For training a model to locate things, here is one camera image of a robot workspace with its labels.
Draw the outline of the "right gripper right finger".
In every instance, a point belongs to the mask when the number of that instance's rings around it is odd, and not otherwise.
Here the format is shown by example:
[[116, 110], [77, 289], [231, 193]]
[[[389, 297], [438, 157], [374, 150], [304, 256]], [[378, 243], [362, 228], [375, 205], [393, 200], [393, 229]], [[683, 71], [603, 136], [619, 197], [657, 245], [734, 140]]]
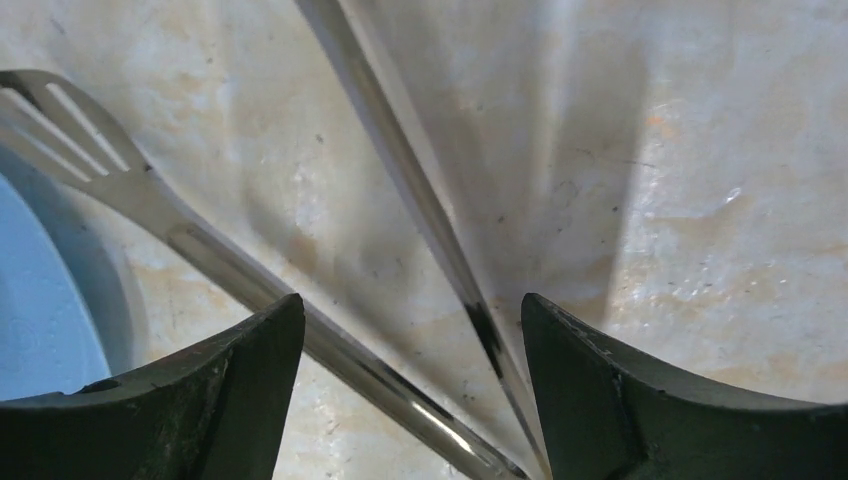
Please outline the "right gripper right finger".
[[530, 378], [557, 479], [843, 479], [847, 407], [721, 383], [529, 293]]

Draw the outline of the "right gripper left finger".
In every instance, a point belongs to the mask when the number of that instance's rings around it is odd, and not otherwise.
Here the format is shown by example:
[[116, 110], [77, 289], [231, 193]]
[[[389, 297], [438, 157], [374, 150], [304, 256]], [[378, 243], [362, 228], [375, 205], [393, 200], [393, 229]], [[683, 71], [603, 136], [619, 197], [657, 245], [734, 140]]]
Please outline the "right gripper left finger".
[[305, 336], [288, 295], [73, 394], [1, 405], [5, 479], [269, 479]]

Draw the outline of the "metal serving tongs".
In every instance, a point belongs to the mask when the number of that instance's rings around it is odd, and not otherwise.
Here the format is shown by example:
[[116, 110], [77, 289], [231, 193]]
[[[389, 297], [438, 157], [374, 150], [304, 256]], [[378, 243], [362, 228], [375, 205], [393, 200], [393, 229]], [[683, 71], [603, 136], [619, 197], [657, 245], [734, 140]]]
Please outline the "metal serving tongs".
[[[448, 282], [295, 1], [1, 1], [1, 69], [62, 75], [179, 197], [528, 472], [541, 475]], [[68, 260], [115, 371], [247, 313], [98, 202], [3, 173]], [[461, 479], [304, 358], [274, 479]]]

